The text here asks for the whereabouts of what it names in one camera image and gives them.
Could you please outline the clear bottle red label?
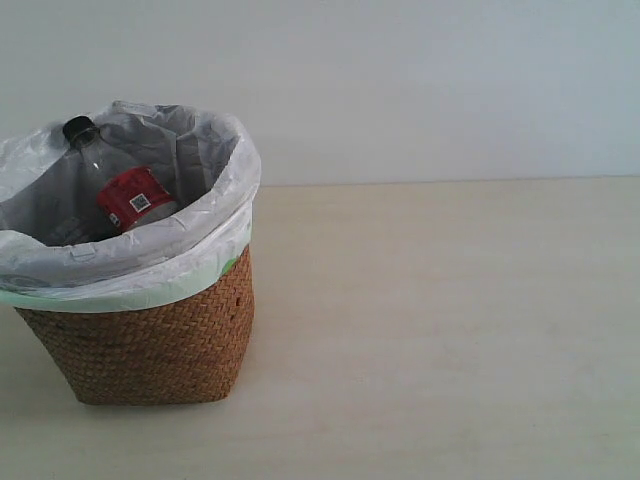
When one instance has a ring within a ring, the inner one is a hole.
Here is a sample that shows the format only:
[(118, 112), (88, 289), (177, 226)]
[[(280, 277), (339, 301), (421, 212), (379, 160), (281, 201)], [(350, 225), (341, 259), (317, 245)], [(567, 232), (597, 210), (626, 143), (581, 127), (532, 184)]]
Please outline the clear bottle red label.
[(92, 200), (118, 232), (154, 223), (178, 211), (178, 202), (151, 169), (107, 141), (89, 117), (70, 119), (62, 132), (79, 154), (81, 178)]

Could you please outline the white plastic bin liner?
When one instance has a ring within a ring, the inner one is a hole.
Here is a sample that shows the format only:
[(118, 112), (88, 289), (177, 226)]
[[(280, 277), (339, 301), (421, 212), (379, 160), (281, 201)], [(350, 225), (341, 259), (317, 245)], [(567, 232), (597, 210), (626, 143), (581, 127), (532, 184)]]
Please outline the white plastic bin liner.
[(146, 163), (177, 200), (125, 233), (90, 199), (79, 155), (52, 122), (1, 144), (1, 300), (31, 310), (105, 313), (187, 299), (249, 246), (261, 159), (234, 116), (116, 101), (103, 137)]

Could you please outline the brown woven wicker basket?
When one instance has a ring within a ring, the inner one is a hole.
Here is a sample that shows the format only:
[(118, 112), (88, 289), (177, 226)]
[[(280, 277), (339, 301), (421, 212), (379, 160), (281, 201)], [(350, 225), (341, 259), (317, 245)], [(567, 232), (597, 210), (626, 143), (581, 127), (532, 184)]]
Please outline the brown woven wicker basket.
[(248, 249), (207, 289), (169, 305), (117, 313), (18, 310), (76, 399), (157, 406), (226, 398), (255, 312)]

